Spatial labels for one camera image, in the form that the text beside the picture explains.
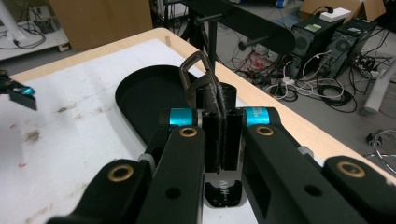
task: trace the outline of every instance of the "computer tower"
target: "computer tower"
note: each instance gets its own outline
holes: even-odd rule
[[[302,76],[306,62],[314,55],[325,51],[335,29],[342,25],[343,21],[327,22],[321,20],[318,16],[312,16],[291,27],[296,41],[288,70],[292,78],[299,79]],[[304,72],[308,73],[317,68],[319,62],[320,60],[311,60],[305,67]]]
[[[323,77],[339,77],[352,65],[367,39],[376,27],[376,22],[353,18],[335,31],[327,49],[332,52],[323,57],[319,74]]]

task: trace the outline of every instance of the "brown cardboard box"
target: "brown cardboard box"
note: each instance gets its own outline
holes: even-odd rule
[[[74,50],[152,29],[148,0],[49,0]]]
[[[368,21],[374,21],[376,18],[386,12],[383,0],[304,0],[300,8],[301,18],[306,19],[319,7],[342,7],[351,11],[351,15],[346,18],[349,21],[353,17],[363,17]]]

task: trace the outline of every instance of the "floor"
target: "floor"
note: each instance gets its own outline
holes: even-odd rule
[[[294,0],[289,1],[285,8],[275,8],[275,1],[262,1],[262,0],[245,0],[242,4],[238,5],[244,10],[247,10],[253,14],[256,14],[262,18],[291,27],[293,24],[299,21],[298,9],[301,5],[301,1]],[[382,33],[369,39],[363,50],[375,48],[381,40]],[[217,54],[222,62],[231,69],[235,69],[235,64],[232,59],[243,60],[247,55],[248,51],[239,51],[237,44],[240,40],[246,40],[245,37],[234,32],[233,30],[219,25],[218,27],[218,47]],[[381,47],[376,55],[380,56],[394,56],[396,52],[396,34],[389,33],[385,44]],[[73,50],[65,52],[59,52],[57,49],[45,49],[29,55],[24,55],[17,58],[7,59],[0,61],[0,68],[8,70],[10,75],[18,74],[22,71],[26,71],[37,66],[47,64],[53,61],[61,60],[72,55],[77,54]],[[348,82],[347,74],[344,73],[338,78],[339,82],[346,86],[347,90],[350,90],[350,84]],[[367,81],[360,78],[357,81],[357,87],[364,89],[367,85]],[[368,92],[373,87],[373,83],[370,84]],[[354,149],[361,155],[372,153],[373,147],[366,143],[366,136],[369,133],[377,130],[386,130],[396,128],[396,85],[389,84],[378,113],[373,115],[362,115],[360,109],[364,106],[365,101],[368,97],[367,94],[358,93],[355,95],[356,99],[356,111],[353,113],[342,113],[328,107],[322,101],[314,100],[301,94],[298,100],[295,102],[285,102],[280,100],[284,105],[300,114],[305,119],[311,121],[317,125],[320,129],[330,134],[340,142],[344,143],[348,147]],[[342,107],[343,110],[353,110],[354,103],[349,103]],[[392,153],[395,145],[392,145],[387,138],[383,139],[384,153]],[[378,164],[385,170],[387,168],[380,163],[376,158],[369,158],[368,160]],[[395,160],[387,160],[389,164],[396,168]]]

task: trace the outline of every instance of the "desk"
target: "desk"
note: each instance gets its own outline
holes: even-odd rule
[[[14,76],[35,88],[38,111],[0,98],[0,222],[44,223],[66,215],[101,167],[114,159],[136,160],[144,146],[121,118],[114,101],[117,85],[136,69],[156,62],[178,65],[196,50],[155,29]],[[200,69],[197,64],[193,73]],[[285,128],[319,161],[335,155],[364,160],[221,64],[216,74],[238,89],[238,104],[275,107]],[[396,178],[370,165],[396,184]],[[204,207],[204,223],[255,223],[255,217],[248,203]]]

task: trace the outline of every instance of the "black tray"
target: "black tray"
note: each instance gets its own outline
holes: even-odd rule
[[[191,82],[196,79],[189,76]],[[172,65],[154,65],[133,72],[117,87],[116,102],[146,145],[157,128],[162,109],[189,107],[178,67]]]

